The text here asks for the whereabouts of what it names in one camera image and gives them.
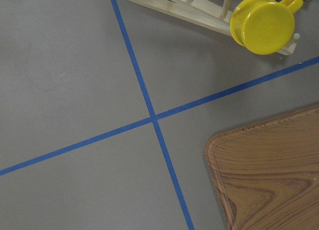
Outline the wooden drying rack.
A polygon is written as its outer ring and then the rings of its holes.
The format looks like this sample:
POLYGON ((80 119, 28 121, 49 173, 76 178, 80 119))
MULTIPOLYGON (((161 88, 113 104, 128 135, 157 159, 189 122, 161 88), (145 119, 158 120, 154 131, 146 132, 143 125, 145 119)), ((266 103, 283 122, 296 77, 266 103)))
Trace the wooden drying rack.
MULTIPOLYGON (((191 22, 207 29, 231 36, 230 11, 232 0, 224 0, 219 6, 209 0, 128 0, 170 16, 191 22)), ((276 53, 290 55, 294 52, 299 34, 294 32, 292 39, 276 53)))

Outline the wooden cutting board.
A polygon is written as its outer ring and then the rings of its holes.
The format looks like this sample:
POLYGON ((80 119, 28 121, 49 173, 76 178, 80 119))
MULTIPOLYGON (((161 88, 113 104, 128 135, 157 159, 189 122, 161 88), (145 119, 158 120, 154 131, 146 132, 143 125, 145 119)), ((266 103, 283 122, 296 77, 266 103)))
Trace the wooden cutting board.
POLYGON ((205 158, 228 229, 318 229, 318 105, 214 135, 205 158))

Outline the yellow mug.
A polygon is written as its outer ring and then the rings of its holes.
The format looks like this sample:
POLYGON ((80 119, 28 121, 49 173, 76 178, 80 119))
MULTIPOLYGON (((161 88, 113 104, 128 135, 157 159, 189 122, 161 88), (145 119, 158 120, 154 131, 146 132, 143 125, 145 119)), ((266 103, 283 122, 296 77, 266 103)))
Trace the yellow mug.
POLYGON ((254 54, 273 54, 292 39, 294 14, 303 4, 303 0, 243 0, 231 16, 231 36, 254 54))

